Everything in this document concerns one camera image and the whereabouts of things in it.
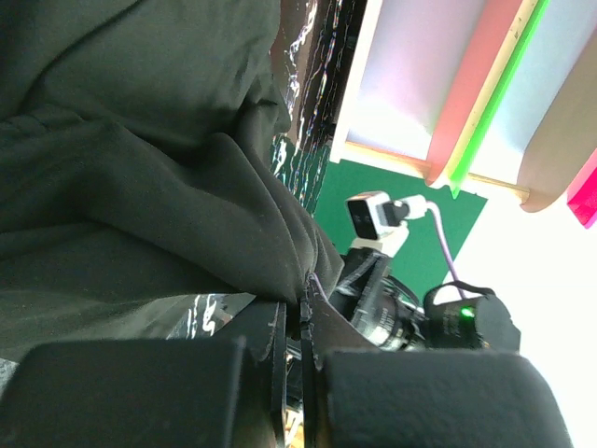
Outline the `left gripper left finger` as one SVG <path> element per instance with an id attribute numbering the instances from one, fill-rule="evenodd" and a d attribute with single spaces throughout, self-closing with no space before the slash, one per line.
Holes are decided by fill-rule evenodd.
<path id="1" fill-rule="evenodd" d="M 37 346 L 1 398 L 1 443 L 281 447 L 285 315 L 256 301 L 208 338 Z"/>

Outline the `black graphic t shirt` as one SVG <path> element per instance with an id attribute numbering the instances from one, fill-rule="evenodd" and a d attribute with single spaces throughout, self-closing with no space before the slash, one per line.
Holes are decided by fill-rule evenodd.
<path id="1" fill-rule="evenodd" d="M 271 172 L 277 1 L 1 5 L 1 356 L 167 336 L 200 293 L 295 307 L 339 253 Z"/>

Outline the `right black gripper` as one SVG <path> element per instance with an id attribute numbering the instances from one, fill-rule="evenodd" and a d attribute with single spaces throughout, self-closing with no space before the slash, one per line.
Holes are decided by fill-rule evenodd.
<path id="1" fill-rule="evenodd" d="M 421 301 L 391 275 L 392 259 L 372 248 L 351 248 L 329 302 L 369 342 L 384 351 L 425 348 Z"/>

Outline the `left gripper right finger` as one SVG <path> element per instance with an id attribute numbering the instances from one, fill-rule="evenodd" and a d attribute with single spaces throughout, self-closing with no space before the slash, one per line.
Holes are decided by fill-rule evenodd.
<path id="1" fill-rule="evenodd" d="M 310 275 L 300 302 L 308 447 L 568 447 L 543 376 L 492 351 L 383 352 Z"/>

